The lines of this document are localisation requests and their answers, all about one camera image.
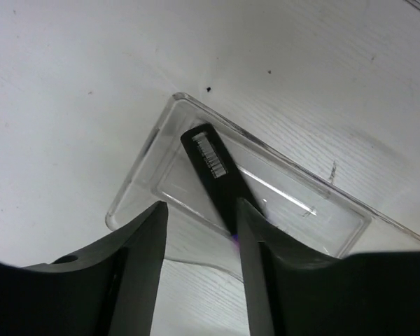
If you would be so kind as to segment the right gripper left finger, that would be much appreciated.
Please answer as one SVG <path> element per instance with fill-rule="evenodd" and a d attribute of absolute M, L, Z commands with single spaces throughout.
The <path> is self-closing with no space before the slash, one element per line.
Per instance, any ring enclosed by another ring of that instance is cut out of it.
<path fill-rule="evenodd" d="M 167 221 L 156 202 L 50 264 L 0 262 L 0 335 L 149 335 Z"/>

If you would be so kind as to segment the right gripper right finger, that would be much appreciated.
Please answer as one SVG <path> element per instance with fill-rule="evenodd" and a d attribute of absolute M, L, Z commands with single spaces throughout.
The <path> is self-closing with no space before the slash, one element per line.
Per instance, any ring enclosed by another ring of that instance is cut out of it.
<path fill-rule="evenodd" d="M 420 252 L 334 258 L 237 203 L 252 335 L 420 335 Z"/>

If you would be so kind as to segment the purple highlighter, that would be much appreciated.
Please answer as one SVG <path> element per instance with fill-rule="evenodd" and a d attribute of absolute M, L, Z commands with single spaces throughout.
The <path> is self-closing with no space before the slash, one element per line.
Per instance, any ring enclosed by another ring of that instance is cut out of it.
<path fill-rule="evenodd" d="M 264 214 L 258 198 L 212 124 L 185 131 L 181 143 L 218 217 L 239 246 L 237 200 L 247 200 Z"/>

